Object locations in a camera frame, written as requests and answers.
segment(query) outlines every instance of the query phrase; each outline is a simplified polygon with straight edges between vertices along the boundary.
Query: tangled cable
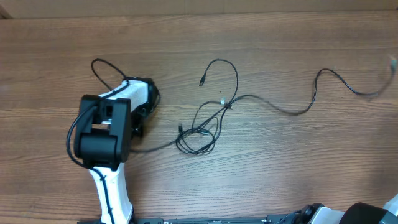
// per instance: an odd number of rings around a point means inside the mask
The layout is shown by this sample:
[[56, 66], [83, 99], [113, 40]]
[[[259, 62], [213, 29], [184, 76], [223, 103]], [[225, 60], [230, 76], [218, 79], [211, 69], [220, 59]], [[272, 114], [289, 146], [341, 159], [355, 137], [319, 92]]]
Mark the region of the tangled cable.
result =
[[[208, 69], [210, 68], [210, 66], [215, 63], [215, 62], [226, 62], [228, 64], [230, 64], [235, 72], [236, 75], [236, 88], [235, 88], [235, 92], [231, 98], [231, 100], [227, 103], [222, 104], [219, 101], [207, 101], [206, 103], [202, 104], [199, 106], [199, 108], [197, 109], [197, 112], [195, 113], [195, 116], [193, 118], [192, 121], [192, 125], [191, 128], [183, 130], [182, 129], [182, 125], [180, 124], [180, 126], [178, 127], [179, 130], [179, 134], [177, 136], [177, 138], [167, 144], [164, 144], [162, 146], [153, 148], [153, 149], [144, 149], [144, 150], [138, 150], [138, 149], [131, 149], [130, 151], [133, 153], [148, 153], [148, 152], [154, 152], [157, 151], [159, 149], [163, 149], [165, 147], [171, 146], [173, 144], [175, 144], [175, 146], [177, 147], [177, 149], [185, 154], [195, 154], [195, 155], [199, 155], [199, 154], [208, 154], [210, 153], [214, 147], [215, 144], [218, 140], [218, 138], [220, 137], [221, 134], [221, 129], [222, 129], [222, 125], [223, 125], [223, 119], [224, 119], [224, 115], [225, 113], [232, 108], [232, 105], [242, 99], [246, 99], [246, 98], [254, 98], [257, 100], [260, 100], [261, 102], [268, 104], [269, 106], [271, 106], [273, 109], [280, 111], [281, 113], [287, 114], [289, 116], [298, 116], [301, 114], [306, 113], [308, 110], [310, 110], [310, 108], [312, 107], [312, 105], [314, 104], [316, 97], [317, 97], [317, 83], [318, 83], [318, 78], [323, 74], [323, 72], [331, 72], [332, 74], [334, 74], [337, 78], [340, 79], [341, 82], [344, 83], [344, 85], [349, 88], [354, 94], [358, 95], [358, 96], [378, 96], [380, 95], [382, 92], [384, 92], [384, 90], [391, 84], [392, 79], [394, 78], [395, 72], [396, 72], [396, 65], [397, 65], [397, 60], [396, 59], [392, 59], [391, 60], [391, 76], [388, 79], [388, 81], [383, 85], [383, 87], [375, 92], [372, 93], [361, 93], [359, 91], [356, 91], [353, 87], [351, 87], [344, 79], [343, 77], [341, 77], [339, 74], [337, 74], [335, 71], [333, 71], [332, 69], [329, 68], [323, 68], [321, 70], [319, 70], [319, 72], [317, 73], [315, 79], [314, 79], [314, 91], [313, 91], [313, 96], [312, 96], [312, 101], [310, 102], [310, 104], [303, 110], [298, 110], [298, 111], [290, 111], [290, 110], [286, 110], [283, 108], [280, 108], [276, 105], [274, 105], [273, 103], [271, 103], [270, 101], [260, 97], [260, 96], [256, 96], [256, 95], [242, 95], [239, 97], [236, 97], [236, 93], [238, 92], [238, 86], [239, 86], [239, 76], [238, 76], [238, 71], [236, 69], [236, 67], [228, 60], [224, 60], [224, 59], [214, 59], [212, 60], [209, 65], [207, 66], [205, 73], [203, 74], [202, 78], [200, 79], [199, 82], [199, 86], [203, 86], [203, 84], [205, 83], [205, 79], [206, 79], [206, 74]], [[210, 116], [208, 119], [206, 119], [204, 122], [202, 122], [201, 124], [199, 124], [198, 126], [195, 126], [195, 121], [196, 118], [198, 116], [199, 111], [205, 106], [205, 105], [209, 105], [209, 104], [216, 104], [216, 105], [223, 105], [223, 107], [221, 109], [219, 109], [216, 113], [214, 113], [212, 116]], [[207, 126], [211, 123], [211, 121], [216, 120], [216, 128], [215, 128], [215, 132], [212, 133], [210, 131], [211, 128], [207, 128]], [[207, 144], [205, 144], [204, 146], [195, 149], [191, 146], [188, 145], [188, 142], [185, 140], [187, 137], [193, 135], [193, 134], [201, 134], [203, 136], [209, 136], [211, 137], [211, 141]]]

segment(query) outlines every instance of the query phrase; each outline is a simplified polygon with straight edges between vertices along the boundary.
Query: white plastic part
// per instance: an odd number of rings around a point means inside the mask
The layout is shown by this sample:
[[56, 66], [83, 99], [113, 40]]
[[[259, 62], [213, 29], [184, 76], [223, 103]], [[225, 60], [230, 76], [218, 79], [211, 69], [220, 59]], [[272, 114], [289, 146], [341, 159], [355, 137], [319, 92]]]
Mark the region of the white plastic part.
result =
[[[128, 80], [130, 85], [122, 92], [108, 97], [109, 100], [115, 100], [118, 98], [130, 99], [131, 111], [136, 109], [139, 105], [144, 104], [148, 101], [148, 84], [139, 80]], [[113, 91], [118, 90], [127, 85], [127, 80], [123, 80], [122, 84], [116, 87]], [[101, 94], [100, 97], [110, 94], [112, 91]], [[111, 120], [103, 121], [102, 124], [111, 124]]]
[[[108, 197], [112, 209], [115, 224], [128, 224], [133, 213], [132, 204], [127, 196], [126, 178], [124, 177], [124, 164], [120, 163], [117, 171], [110, 168], [94, 167], [105, 177], [106, 187], [108, 188]], [[106, 205], [104, 186], [99, 175], [90, 170], [95, 185], [97, 186], [98, 197], [101, 202], [102, 216], [101, 222], [112, 224], [111, 217], [108, 214]]]
[[383, 209], [388, 210], [389, 212], [391, 212], [392, 214], [394, 214], [395, 216], [398, 216], [398, 194], [391, 199], [389, 202], [387, 202]]
[[339, 224], [344, 212], [320, 207], [310, 220], [310, 224]]

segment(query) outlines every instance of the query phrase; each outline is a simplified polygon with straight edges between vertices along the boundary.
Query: wooden tabletop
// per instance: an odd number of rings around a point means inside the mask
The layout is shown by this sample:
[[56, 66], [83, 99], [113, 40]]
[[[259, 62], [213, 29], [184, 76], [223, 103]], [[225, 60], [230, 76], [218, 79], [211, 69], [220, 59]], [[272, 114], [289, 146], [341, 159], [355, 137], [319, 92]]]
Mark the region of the wooden tabletop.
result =
[[[174, 139], [198, 105], [256, 94], [305, 108], [321, 68], [374, 91], [398, 52], [398, 13], [322, 12], [220, 16], [102, 17], [0, 21], [0, 223], [76, 223], [99, 218], [87, 170], [65, 150], [84, 94], [106, 88], [94, 58], [129, 76], [154, 79], [162, 93], [135, 148]], [[97, 69], [112, 86], [121, 78]], [[318, 82], [313, 108], [286, 116], [255, 101], [229, 110], [214, 151], [187, 156], [175, 146], [131, 154], [129, 198], [138, 217], [263, 217], [320, 202], [346, 210], [381, 207], [398, 193], [398, 80], [379, 98], [350, 92], [336, 77]], [[219, 106], [206, 107], [205, 119]], [[198, 144], [200, 139], [192, 139]]]

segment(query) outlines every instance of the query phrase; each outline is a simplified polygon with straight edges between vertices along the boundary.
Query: wooden surface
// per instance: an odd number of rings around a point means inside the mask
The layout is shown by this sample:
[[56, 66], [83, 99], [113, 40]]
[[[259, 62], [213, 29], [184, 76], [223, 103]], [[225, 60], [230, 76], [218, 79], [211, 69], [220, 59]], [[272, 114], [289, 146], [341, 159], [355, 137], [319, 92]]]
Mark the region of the wooden surface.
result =
[[0, 0], [15, 19], [395, 10], [398, 0]]
[[[0, 21], [0, 223], [75, 223], [98, 218], [87, 170], [67, 156], [65, 136], [81, 96], [105, 87], [90, 72], [104, 58], [153, 78], [162, 102], [139, 147], [176, 137], [199, 104], [239, 91], [304, 108], [321, 68], [360, 91], [377, 90], [397, 56], [398, 14], [324, 12]], [[98, 70], [112, 86], [120, 77]], [[253, 101], [228, 111], [215, 150], [170, 147], [126, 164], [138, 217], [260, 217], [321, 202], [346, 210], [383, 206], [398, 193], [398, 80], [371, 101], [335, 77], [318, 83], [306, 114], [288, 117]], [[201, 118], [218, 110], [210, 106]]]

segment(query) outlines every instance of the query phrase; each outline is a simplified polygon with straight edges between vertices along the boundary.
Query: wall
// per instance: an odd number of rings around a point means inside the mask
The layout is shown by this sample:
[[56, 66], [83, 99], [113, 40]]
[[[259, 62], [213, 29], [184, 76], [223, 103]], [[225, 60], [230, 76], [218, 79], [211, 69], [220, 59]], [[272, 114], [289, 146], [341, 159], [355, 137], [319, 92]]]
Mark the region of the wall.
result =
[[6, 17], [395, 10], [398, 0], [0, 0]]

